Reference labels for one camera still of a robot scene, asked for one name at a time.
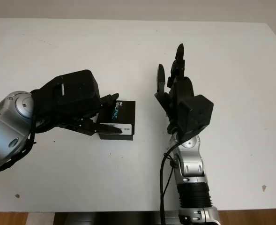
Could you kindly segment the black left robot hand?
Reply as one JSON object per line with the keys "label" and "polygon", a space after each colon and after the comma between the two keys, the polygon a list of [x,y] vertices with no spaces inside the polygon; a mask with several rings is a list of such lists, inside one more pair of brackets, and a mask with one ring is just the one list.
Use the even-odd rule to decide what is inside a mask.
{"label": "black left robot hand", "polygon": [[100,97],[93,74],[82,71],[53,78],[43,87],[31,93],[34,108],[32,126],[36,133],[44,133],[60,127],[94,135],[118,135],[119,128],[98,124],[93,117],[105,109],[118,95]]}

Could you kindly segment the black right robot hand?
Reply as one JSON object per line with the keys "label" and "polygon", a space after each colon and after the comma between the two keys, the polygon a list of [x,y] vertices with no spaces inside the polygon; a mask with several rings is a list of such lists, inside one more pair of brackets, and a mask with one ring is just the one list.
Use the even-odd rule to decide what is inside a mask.
{"label": "black right robot hand", "polygon": [[177,48],[175,60],[172,63],[171,75],[165,79],[164,67],[162,64],[157,68],[157,92],[155,98],[167,114],[169,125],[167,133],[186,133],[187,116],[179,115],[179,104],[189,97],[194,96],[193,86],[190,79],[184,76],[185,60],[184,45]]}

